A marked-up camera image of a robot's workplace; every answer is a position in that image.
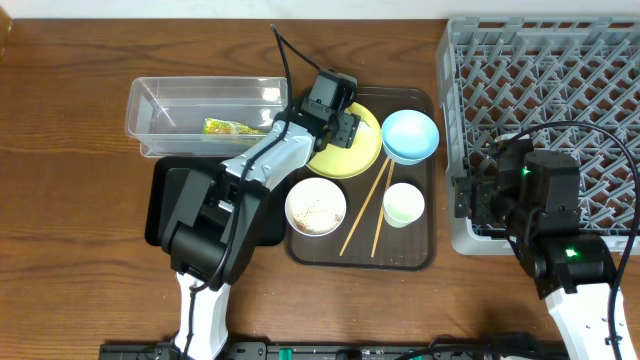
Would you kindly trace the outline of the pale green cup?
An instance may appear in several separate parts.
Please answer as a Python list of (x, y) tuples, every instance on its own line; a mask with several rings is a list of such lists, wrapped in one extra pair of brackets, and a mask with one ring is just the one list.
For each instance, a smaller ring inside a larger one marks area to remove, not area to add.
[(383, 217), (394, 228), (403, 228), (415, 222), (424, 210), (422, 192), (409, 183), (393, 184), (384, 193)]

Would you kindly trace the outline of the light blue bowl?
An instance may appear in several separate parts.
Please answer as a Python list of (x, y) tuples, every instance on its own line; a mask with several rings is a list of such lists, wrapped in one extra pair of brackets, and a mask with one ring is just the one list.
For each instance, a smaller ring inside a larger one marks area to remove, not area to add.
[(440, 140), (435, 122), (417, 110), (390, 114), (381, 127), (385, 154), (400, 165), (415, 165), (433, 155)]

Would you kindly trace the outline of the white bowl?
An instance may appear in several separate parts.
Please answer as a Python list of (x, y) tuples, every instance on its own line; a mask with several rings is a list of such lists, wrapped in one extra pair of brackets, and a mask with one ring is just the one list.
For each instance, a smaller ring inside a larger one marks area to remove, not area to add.
[(334, 182), (312, 177), (298, 182), (285, 200), (285, 217), (298, 233), (321, 237), (335, 231), (343, 222), (347, 202)]

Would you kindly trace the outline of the green snack wrapper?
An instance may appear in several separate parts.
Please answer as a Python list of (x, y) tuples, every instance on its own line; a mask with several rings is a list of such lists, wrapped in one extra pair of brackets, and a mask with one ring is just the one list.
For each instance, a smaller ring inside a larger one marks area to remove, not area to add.
[(220, 120), (215, 118), (206, 118), (202, 128), (205, 135), (266, 135), (267, 132), (260, 129), (249, 127), (246, 124)]

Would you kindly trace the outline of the white tissue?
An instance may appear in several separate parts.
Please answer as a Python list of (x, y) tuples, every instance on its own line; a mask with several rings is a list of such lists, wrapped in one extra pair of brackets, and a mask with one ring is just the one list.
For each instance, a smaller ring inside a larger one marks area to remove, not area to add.
[(370, 130), (370, 126), (367, 124), (366, 121), (361, 120), (358, 126), (358, 131), (369, 131)]

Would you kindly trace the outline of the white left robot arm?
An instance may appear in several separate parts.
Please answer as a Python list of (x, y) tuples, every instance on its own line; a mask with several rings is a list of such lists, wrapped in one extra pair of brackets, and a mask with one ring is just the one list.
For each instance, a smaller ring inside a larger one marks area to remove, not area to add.
[(226, 345), (230, 290), (246, 269), (271, 192), (317, 154), (327, 124), (286, 108), (245, 153), (186, 175), (160, 246), (176, 272), (182, 304), (172, 359), (215, 359)]

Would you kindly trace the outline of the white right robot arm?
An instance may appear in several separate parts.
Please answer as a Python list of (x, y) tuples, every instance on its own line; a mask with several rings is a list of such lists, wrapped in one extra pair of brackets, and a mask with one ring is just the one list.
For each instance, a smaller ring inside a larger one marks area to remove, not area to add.
[(505, 228), (572, 359), (634, 359), (617, 274), (605, 241), (579, 228), (579, 166), (568, 154), (504, 153), (494, 177), (456, 177), (454, 215)]

